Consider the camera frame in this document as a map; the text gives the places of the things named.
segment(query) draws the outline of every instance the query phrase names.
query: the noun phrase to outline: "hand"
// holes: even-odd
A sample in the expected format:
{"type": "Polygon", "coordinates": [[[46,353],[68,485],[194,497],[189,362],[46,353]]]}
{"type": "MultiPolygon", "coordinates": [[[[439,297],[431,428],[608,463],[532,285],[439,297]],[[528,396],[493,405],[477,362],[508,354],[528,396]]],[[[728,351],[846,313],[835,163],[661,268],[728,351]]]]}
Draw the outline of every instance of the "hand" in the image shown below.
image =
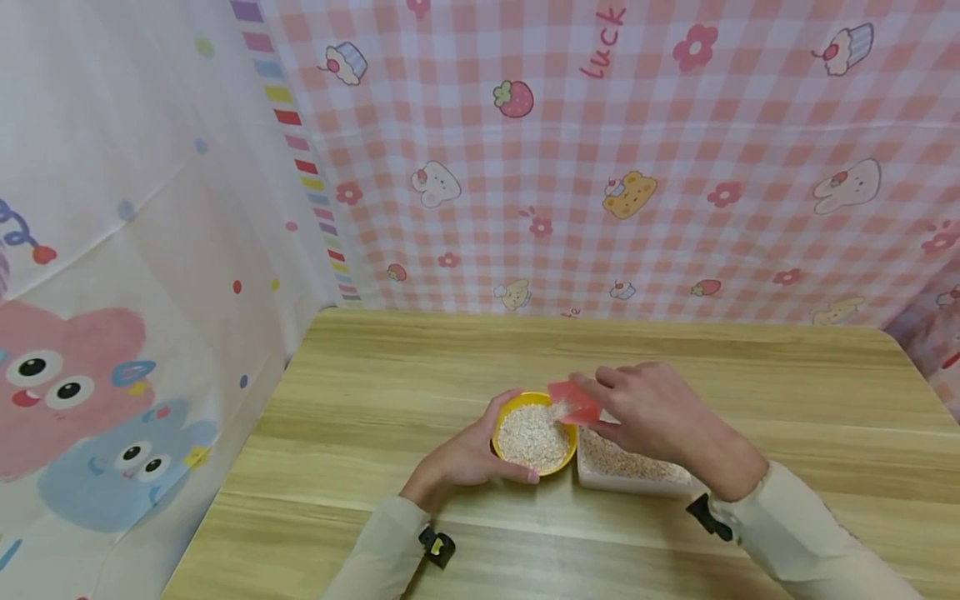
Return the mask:
{"type": "Polygon", "coordinates": [[[620,421],[591,429],[628,452],[686,468],[722,500],[739,500],[766,474],[766,459],[666,363],[601,367],[595,380],[570,380],[620,421]]]}
{"type": "Polygon", "coordinates": [[[502,461],[490,450],[500,408],[519,396],[520,392],[510,390],[497,396],[490,401],[479,420],[427,454],[417,465],[400,496],[427,513],[434,513],[453,486],[478,486],[495,477],[518,483],[538,483],[540,476],[536,471],[502,461]]]}

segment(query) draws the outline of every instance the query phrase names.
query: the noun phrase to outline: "red scoop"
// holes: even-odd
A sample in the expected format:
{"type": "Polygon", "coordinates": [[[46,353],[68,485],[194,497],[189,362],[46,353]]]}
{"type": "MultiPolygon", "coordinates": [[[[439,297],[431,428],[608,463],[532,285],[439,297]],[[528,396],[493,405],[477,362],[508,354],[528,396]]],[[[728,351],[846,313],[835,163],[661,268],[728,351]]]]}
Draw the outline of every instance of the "red scoop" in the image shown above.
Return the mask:
{"type": "Polygon", "coordinates": [[[572,381],[558,381],[549,383],[546,391],[550,394],[550,401],[554,404],[565,404],[566,413],[557,419],[561,423],[571,425],[589,425],[600,420],[603,409],[586,392],[577,387],[572,381]]]}

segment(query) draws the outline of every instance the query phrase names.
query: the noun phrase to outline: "left hand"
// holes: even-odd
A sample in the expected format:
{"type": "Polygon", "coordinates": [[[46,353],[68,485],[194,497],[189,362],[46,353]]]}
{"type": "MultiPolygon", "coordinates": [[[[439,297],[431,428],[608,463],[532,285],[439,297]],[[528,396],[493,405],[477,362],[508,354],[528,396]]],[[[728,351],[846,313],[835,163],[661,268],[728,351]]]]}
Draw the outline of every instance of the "left hand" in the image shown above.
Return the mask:
{"type": "Polygon", "coordinates": [[[495,397],[479,420],[427,454],[400,496],[427,513],[433,513],[440,508],[453,486],[478,486],[494,477],[518,483],[538,483],[540,476],[536,471],[500,460],[490,449],[500,408],[520,393],[521,390],[510,390],[495,397]]]}

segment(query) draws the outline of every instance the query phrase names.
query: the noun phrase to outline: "yellow bowl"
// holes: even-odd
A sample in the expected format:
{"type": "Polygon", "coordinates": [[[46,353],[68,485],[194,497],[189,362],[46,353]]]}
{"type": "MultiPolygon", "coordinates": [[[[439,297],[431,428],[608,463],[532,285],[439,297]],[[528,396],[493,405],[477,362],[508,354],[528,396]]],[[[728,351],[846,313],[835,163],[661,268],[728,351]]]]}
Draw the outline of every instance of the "yellow bowl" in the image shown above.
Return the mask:
{"type": "MultiPolygon", "coordinates": [[[[509,402],[503,405],[500,408],[500,414],[496,418],[496,429],[493,431],[493,451],[496,452],[496,455],[500,458],[503,458],[503,453],[500,452],[500,443],[498,438],[500,437],[500,425],[503,424],[503,420],[507,418],[507,415],[514,412],[520,406],[526,406],[528,404],[543,404],[544,406],[550,406],[550,396],[547,394],[542,394],[541,392],[524,392],[523,394],[512,398],[509,402]]],[[[540,477],[545,477],[547,475],[552,475],[553,473],[559,471],[560,469],[566,467],[570,462],[570,459],[573,458],[573,454],[577,451],[577,426],[576,425],[564,425],[566,433],[570,438],[570,447],[566,450],[566,456],[556,467],[540,473],[540,477]]]]}

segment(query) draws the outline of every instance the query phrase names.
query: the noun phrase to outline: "rainbow stripe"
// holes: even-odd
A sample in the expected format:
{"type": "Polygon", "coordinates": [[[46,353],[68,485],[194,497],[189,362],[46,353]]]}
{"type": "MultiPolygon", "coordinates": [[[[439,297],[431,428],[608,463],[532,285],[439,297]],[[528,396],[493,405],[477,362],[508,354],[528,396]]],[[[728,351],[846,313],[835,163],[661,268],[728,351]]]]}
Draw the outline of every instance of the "rainbow stripe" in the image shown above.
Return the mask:
{"type": "Polygon", "coordinates": [[[303,119],[284,75],[280,56],[270,39],[270,31],[264,23],[260,5],[258,2],[230,0],[230,6],[244,43],[251,52],[253,68],[260,76],[263,93],[273,105],[274,118],[283,130],[287,146],[297,153],[294,167],[323,233],[327,259],[333,269],[333,276],[337,279],[340,297],[347,306],[362,305],[360,293],[350,274],[347,257],[343,253],[340,234],[337,232],[337,220],[331,209],[330,198],[325,193],[326,185],[321,179],[316,158],[307,141],[309,133],[303,126],[303,119]]]}

